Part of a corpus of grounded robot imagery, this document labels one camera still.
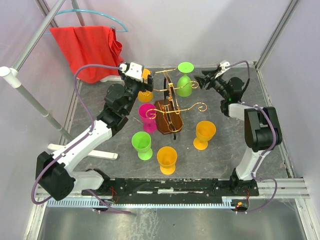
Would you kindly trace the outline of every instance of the black mounting base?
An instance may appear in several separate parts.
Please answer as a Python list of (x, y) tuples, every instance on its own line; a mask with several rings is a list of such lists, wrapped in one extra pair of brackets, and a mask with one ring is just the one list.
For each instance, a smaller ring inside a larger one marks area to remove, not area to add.
[[(111, 196), (111, 187), (118, 195), (118, 204), (221, 204), (222, 197), (258, 196), (257, 182), (235, 182), (217, 178), (110, 178), (103, 174), (102, 186), (94, 190), (98, 196)], [(82, 195), (89, 196), (86, 190)]]

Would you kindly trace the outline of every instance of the gray wall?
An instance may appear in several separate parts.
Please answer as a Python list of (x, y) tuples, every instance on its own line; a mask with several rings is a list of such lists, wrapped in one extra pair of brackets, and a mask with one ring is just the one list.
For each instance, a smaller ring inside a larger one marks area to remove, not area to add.
[[(33, 0), (0, 1), (0, 66), (11, 67), (43, 16)], [(72, 74), (55, 41), (39, 41), (18, 74), (25, 87), (63, 123)], [(16, 90), (0, 79), (0, 238), (22, 239), (32, 209), (36, 159), (59, 134)]]
[[(56, 0), (47, 0), (52, 7)], [(182, 61), (213, 65), (222, 60), (257, 60), (289, 0), (77, 0), (80, 8), (111, 15), (120, 32), (125, 61), (148, 67)], [(62, 9), (71, 9), (66, 1)], [(87, 25), (111, 26), (105, 17), (83, 13)], [(79, 26), (75, 13), (56, 17), (59, 26)]]
[(277, 108), (289, 155), (320, 218), (320, 1), (300, 1), (262, 76)]

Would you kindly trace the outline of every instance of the blue clothes hanger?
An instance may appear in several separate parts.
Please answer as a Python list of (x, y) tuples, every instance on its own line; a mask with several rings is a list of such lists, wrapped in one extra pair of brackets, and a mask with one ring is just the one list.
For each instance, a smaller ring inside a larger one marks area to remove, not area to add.
[(127, 33), (127, 32), (129, 32), (128, 28), (121, 21), (119, 21), (118, 19), (116, 19), (116, 18), (114, 18), (112, 16), (109, 16), (107, 14), (99, 12), (99, 11), (87, 10), (87, 9), (67, 9), (67, 10), (58, 11), (56, 13), (56, 15), (65, 14), (65, 13), (71, 13), (71, 12), (82, 12), (82, 13), (91, 13), (91, 14), (101, 15), (103, 17), (106, 17), (108, 19), (111, 19), (111, 20), (117, 22), (118, 24), (120, 24), (123, 27), (123, 30), (117, 30), (115, 26), (111, 26), (111, 28), (116, 29), (115, 30), (116, 32), (118, 32), (118, 33)]

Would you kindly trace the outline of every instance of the floor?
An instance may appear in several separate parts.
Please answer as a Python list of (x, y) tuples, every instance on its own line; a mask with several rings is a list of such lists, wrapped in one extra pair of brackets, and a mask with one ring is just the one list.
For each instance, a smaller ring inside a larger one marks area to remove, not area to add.
[[(251, 200), (257, 208), (263, 200)], [(47, 207), (38, 240), (306, 240), (294, 200), (263, 212), (228, 209), (130, 209), (131, 215)]]
[[(195, 69), (193, 75), (200, 75), (203, 68)], [(177, 83), (182, 73), (179, 71), (169, 72), (174, 83)], [(263, 92), (258, 76), (254, 68), (250, 69), (251, 81), (242, 100), (252, 104), (265, 106)], [(235, 67), (224, 74), (224, 79), (239, 77), (244, 82), (247, 80), (247, 68)], [(164, 75), (157, 73), (154, 78), (154, 87), (163, 87)], [(83, 83), (80, 95), (88, 106), (93, 116), (97, 116), (104, 106), (104, 97), (107, 89), (115, 82), (98, 82), (96, 84)], [(163, 99), (162, 92), (154, 92), (153, 100)], [(151, 133), (153, 156), (148, 161), (138, 158), (136, 150), (131, 144), (132, 136), (143, 131), (138, 108), (141, 102), (135, 102), (129, 121), (124, 128), (110, 140), (102, 143), (97, 150), (116, 152), (117, 160), (105, 160), (94, 157), (86, 157), (76, 167), (76, 171), (99, 168), (110, 177), (118, 178), (229, 178), (233, 169), (240, 163), (246, 150), (244, 140), (244, 123), (240, 120), (224, 116), (220, 111), (222, 97), (215, 90), (194, 89), (189, 97), (178, 97), (181, 109), (189, 108), (194, 103), (203, 102), (208, 106), (207, 111), (199, 112), (197, 107), (182, 112), (184, 126), (173, 140), (173, 135), (162, 135), (160, 132)], [(208, 120), (215, 124), (217, 132), (209, 142), (206, 150), (197, 150), (193, 146), (198, 122)], [(71, 135), (77, 136), (90, 125), (90, 119), (83, 106), (78, 103), (71, 125)], [(170, 176), (161, 173), (157, 161), (157, 152), (164, 146), (175, 148), (178, 154), (176, 170)], [(263, 161), (257, 172), (258, 177), (272, 176), (287, 178), (284, 161), (278, 147), (274, 149)]]

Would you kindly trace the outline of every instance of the red cloth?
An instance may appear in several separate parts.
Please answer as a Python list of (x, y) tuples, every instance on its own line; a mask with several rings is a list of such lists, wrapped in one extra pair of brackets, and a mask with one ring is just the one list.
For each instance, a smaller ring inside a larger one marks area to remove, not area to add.
[[(50, 31), (69, 63), (71, 71), (87, 64), (117, 67), (124, 60), (120, 57), (122, 44), (116, 31), (106, 26), (53, 27)], [(119, 75), (118, 70), (102, 67), (83, 69), (78, 78), (93, 84), (106, 76)]]

